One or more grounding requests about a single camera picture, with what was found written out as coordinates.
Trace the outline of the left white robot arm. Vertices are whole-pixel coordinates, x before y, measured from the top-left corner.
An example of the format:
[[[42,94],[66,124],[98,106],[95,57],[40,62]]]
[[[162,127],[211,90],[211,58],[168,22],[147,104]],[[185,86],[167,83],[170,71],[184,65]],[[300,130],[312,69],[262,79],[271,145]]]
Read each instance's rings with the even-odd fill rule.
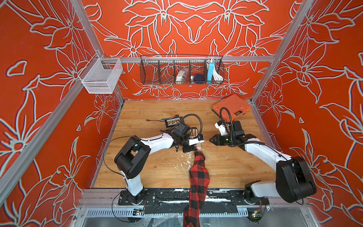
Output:
[[[161,135],[151,138],[131,136],[114,158],[114,163],[124,176],[126,189],[133,196],[144,190],[140,173],[149,155],[169,148],[182,148],[184,153],[195,151],[204,137],[196,128],[180,122],[174,128],[161,131]]]

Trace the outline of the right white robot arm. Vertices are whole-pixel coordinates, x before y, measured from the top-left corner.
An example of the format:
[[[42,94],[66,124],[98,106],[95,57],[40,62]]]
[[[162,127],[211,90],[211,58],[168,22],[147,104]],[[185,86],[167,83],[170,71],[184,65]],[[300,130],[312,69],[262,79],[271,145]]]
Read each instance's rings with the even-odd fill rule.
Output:
[[[239,121],[215,124],[219,130],[210,139],[216,146],[239,147],[269,165],[276,173],[275,181],[253,181],[245,185],[243,197],[253,204],[266,197],[281,198],[288,203],[303,203],[303,200],[316,194],[317,187],[302,157],[292,157],[270,147],[252,134],[246,134]]]

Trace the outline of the pale mannequin hand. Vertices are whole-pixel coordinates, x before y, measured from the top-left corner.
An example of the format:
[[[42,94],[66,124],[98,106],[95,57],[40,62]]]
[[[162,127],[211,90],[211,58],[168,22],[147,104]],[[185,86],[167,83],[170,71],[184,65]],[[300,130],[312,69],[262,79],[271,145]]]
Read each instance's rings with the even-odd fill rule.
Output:
[[[200,140],[198,139],[198,129],[192,128],[190,129],[190,138],[189,138],[189,145],[195,146],[197,150],[203,151],[202,145]]]

